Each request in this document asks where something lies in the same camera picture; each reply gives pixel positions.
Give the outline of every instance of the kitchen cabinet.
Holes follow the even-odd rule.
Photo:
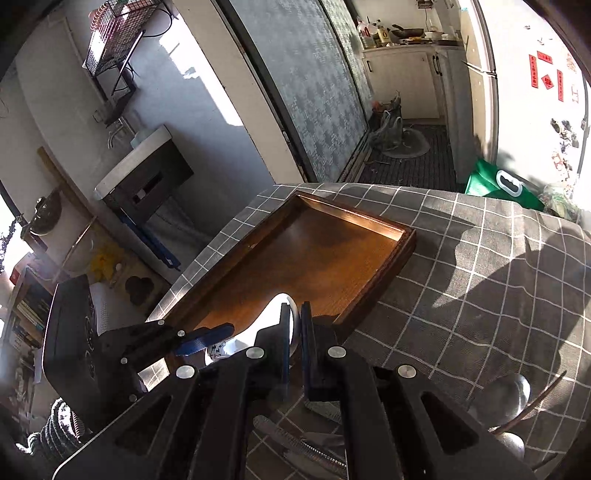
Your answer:
[[[365,54],[364,64],[375,100],[388,103],[400,92],[403,118],[441,117],[428,52],[377,50]]]
[[[476,158],[472,89],[462,47],[393,46],[363,52],[374,99],[400,92],[402,118],[440,119],[447,126],[456,179],[465,183]]]

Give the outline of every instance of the metal rack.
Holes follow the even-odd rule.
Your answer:
[[[92,19],[94,30],[86,55],[92,77],[124,61],[161,0],[108,0]]]

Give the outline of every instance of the wooden stick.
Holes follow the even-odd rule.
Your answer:
[[[549,387],[546,387],[546,389],[540,395],[538,395],[538,397],[532,403],[527,405],[527,407],[524,408],[523,411],[519,415],[517,415],[513,420],[508,421],[504,425],[501,425],[500,427],[495,428],[495,430],[493,430],[491,433],[493,435],[498,436],[501,433],[505,433],[507,430],[510,430],[515,425],[517,425],[529,412],[531,412],[534,408],[536,408],[538,405],[540,405],[542,403],[542,401],[548,395],[550,395],[552,390],[554,390],[556,388],[556,385],[558,385],[558,382],[560,382],[564,378],[565,375],[566,375],[566,370],[564,372],[562,372],[560,374],[560,376],[556,380],[554,380]]]
[[[542,468],[546,463],[550,463],[552,460],[554,460],[556,457],[558,457],[558,452],[554,452],[551,453],[550,455],[548,455],[544,460],[542,460],[541,462],[536,463],[535,465],[533,465],[531,467],[532,471],[536,471],[539,470],[540,468]]]

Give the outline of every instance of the brown wooden tray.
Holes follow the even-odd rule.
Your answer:
[[[416,245],[414,229],[296,192],[235,245],[167,313],[190,331],[230,322],[245,330],[278,293],[344,340],[400,272]]]

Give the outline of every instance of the gray checkered tablecloth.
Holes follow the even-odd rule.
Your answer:
[[[417,230],[414,254],[347,339],[347,347],[374,365],[414,365],[464,406],[501,375],[523,374],[534,398],[566,370],[541,407],[513,429],[526,443],[529,464],[566,452],[589,413],[591,281],[586,281],[586,262],[591,237],[573,223],[513,202],[410,187],[276,185],[224,227],[150,319],[161,318],[198,285],[296,188]],[[333,428],[301,408],[300,390],[290,397],[277,418],[282,426],[296,433]],[[265,447],[280,461],[270,439],[253,438],[248,465],[255,479],[267,480],[264,471],[255,472],[263,461],[255,458],[265,454]],[[283,478],[294,475],[299,476],[289,469]]]

